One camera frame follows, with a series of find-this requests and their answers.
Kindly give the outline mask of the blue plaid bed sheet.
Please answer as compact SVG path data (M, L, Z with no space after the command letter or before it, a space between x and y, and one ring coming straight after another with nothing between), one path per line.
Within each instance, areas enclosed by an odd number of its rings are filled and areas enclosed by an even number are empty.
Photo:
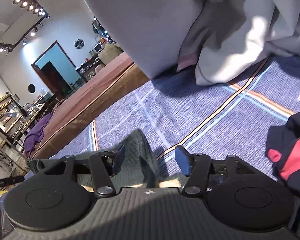
M200 87L191 70L145 83L114 103L55 155L31 161L31 172L66 155L111 148L140 129L163 177L180 173L177 145L213 159L234 154L266 175L271 126L300 112L300 56L272 57L226 85Z

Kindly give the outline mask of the blue doorway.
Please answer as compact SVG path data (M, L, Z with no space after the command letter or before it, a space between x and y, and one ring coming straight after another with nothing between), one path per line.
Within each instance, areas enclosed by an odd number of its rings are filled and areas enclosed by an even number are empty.
M86 82L76 70L58 41L55 41L31 64L32 68L57 99L67 99Z

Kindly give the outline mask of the navy red dark garment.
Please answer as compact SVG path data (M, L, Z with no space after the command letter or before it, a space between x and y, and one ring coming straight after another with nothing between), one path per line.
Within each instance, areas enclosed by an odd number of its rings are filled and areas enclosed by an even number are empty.
M300 237L300 112L285 125L271 126L266 140L266 156L273 163L273 174L296 197L291 230Z

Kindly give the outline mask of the purple cloth on bed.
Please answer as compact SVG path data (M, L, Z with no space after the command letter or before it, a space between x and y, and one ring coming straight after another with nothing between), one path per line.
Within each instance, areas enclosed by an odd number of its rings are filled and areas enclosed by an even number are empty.
M35 126L29 131L24 141L25 155L29 158L31 152L37 143L41 142L44 137L44 127L49 123L53 116L53 112L44 116Z

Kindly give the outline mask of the ceiling track spotlights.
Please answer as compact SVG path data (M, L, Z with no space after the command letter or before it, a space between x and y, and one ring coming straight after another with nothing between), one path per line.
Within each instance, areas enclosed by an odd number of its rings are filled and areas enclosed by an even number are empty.
M34 36L38 31L38 25L43 25L43 20L49 19L50 15L44 10L44 8L36 0L13 0L14 5L20 5L21 9L26 9L28 12L33 13L39 17L39 20L21 37L15 44L0 43L0 52L12 52L16 46L21 42L24 45L27 44L27 36L30 34Z

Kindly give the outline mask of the green cream checkered sweater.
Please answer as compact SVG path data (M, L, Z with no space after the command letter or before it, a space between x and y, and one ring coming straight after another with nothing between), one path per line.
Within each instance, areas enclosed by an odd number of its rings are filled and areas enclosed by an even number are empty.
M120 171L110 179L118 192L122 187L178 187L183 188L187 178L182 173L163 177L158 162L143 131L135 129L121 142L111 148L85 151L75 156L76 160L89 159L98 154L110 163L116 157L115 168Z

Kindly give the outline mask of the white grey crumpled garment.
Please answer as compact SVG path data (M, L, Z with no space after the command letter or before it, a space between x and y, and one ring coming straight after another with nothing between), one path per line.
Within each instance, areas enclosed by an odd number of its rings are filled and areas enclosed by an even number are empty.
M210 86L270 55L300 55L300 0L84 1L149 78L195 66Z

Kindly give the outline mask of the wooden display shelving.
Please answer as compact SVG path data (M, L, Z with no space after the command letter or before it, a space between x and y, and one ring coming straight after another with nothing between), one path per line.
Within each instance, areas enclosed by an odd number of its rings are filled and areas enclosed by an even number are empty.
M0 113L17 113L16 117L0 119L0 178L27 174L25 137L41 118L58 105L56 95L49 92L23 107L9 92L0 97Z

